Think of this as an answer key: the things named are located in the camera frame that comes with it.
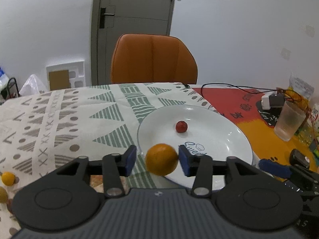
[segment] translucent cup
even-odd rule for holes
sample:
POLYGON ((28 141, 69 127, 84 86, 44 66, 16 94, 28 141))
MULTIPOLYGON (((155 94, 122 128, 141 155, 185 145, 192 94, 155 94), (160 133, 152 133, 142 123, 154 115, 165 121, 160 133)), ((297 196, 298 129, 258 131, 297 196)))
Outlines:
POLYGON ((285 101, 274 132, 283 141, 289 141, 305 118, 306 114, 296 104, 285 101))

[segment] yellow fruit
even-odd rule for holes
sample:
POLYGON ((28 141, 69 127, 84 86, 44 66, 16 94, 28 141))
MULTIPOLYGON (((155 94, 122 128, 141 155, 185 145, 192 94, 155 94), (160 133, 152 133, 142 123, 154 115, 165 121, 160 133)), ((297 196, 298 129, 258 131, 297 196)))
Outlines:
POLYGON ((7 191, 3 187, 0 187, 0 203, 6 203, 7 200, 8 200, 7 191))
POLYGON ((152 146, 145 156, 146 169, 159 176, 173 172, 178 164, 178 155, 174 148, 167 144, 152 146))
POLYGON ((1 180, 4 185, 12 186, 14 184, 15 175, 11 172, 4 172, 1 175, 1 180))

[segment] orange chair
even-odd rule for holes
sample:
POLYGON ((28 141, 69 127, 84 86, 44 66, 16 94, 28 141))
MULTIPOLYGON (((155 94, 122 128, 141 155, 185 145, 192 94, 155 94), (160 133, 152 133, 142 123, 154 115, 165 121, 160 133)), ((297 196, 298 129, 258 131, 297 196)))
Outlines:
POLYGON ((197 65, 178 38, 124 34, 111 62, 112 83, 181 82, 195 84, 197 65))

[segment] brown cardboard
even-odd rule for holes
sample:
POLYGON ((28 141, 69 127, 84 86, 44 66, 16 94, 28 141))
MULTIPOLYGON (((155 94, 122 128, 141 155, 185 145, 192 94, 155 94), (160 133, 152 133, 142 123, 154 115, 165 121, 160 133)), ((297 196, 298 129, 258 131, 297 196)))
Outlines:
POLYGON ((69 71, 49 72, 50 91, 71 88, 69 81, 69 71))

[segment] wall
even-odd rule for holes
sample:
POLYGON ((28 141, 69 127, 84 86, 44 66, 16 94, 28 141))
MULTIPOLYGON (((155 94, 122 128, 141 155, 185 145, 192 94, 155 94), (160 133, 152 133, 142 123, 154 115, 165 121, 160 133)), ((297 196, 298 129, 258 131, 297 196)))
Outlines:
POLYGON ((319 93, 319 0, 176 1, 171 35, 193 54, 199 84, 287 87, 293 71, 319 93))
POLYGON ((0 0, 0 66, 21 87, 46 65, 84 60, 91 83, 92 0, 0 0))

